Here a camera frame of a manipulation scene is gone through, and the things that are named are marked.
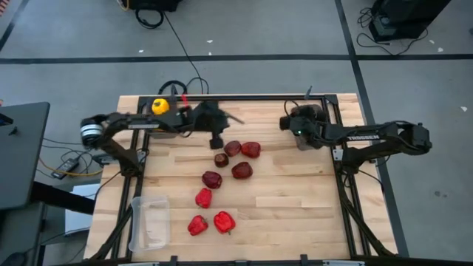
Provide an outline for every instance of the wooden table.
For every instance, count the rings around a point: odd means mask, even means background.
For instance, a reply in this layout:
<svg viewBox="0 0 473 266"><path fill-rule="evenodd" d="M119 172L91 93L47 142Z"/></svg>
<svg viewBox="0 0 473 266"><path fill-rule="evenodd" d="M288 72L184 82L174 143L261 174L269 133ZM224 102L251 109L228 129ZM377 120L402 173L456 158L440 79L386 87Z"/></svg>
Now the wooden table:
<svg viewBox="0 0 473 266"><path fill-rule="evenodd" d="M120 97L118 112L136 112L138 98ZM356 94L339 94L338 101L344 126L364 124ZM315 100L297 102L320 104ZM229 166L220 169L214 166L213 159L222 151L210 150L209 133L193 133L187 139L151 139L142 196L168 196L171 243L161 250L133 253L133 261L168 261L172 255L178 255L180 261L292 260L300 259L300 254L307 254L309 259L348 259L329 148L297 149L294 136L279 130L279 117L285 114L282 100L223 101L220 108L246 122L245 125L231 122L231 127L222 134L224 141L257 141L262 144L261 157L253 160L239 154L231 158ZM121 132L115 140L129 147L131 136L131 132ZM351 143L357 147L367 144ZM235 180L231 167L242 161L253 166L253 176ZM365 163L361 169L377 176L373 164ZM101 182L117 171L118 166L105 167ZM223 183L220 189L214 190L211 208L199 209L194 197L204 187L201 176L205 171L221 173ZM366 223L395 253L380 184L363 174L355 178ZM122 187L123 178L118 177L102 188L84 258L94 254L114 228ZM133 195L134 183L130 189ZM219 234L212 224L219 211L227 211L235 218L236 228L231 235ZM211 224L205 233L191 236L187 225L198 214ZM128 228L123 231L120 256L124 256L128 246L128 232ZM358 230L354 234L361 253Z"/></svg>

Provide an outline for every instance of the plastic bin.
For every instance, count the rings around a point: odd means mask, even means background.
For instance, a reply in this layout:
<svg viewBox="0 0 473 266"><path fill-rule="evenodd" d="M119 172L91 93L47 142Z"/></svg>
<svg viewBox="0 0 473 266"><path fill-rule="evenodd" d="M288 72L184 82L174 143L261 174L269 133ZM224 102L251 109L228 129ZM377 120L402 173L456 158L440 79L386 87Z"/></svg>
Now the plastic bin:
<svg viewBox="0 0 473 266"><path fill-rule="evenodd" d="M132 208L132 240L128 248L133 252L164 248L171 238L168 198L135 197Z"/></svg>

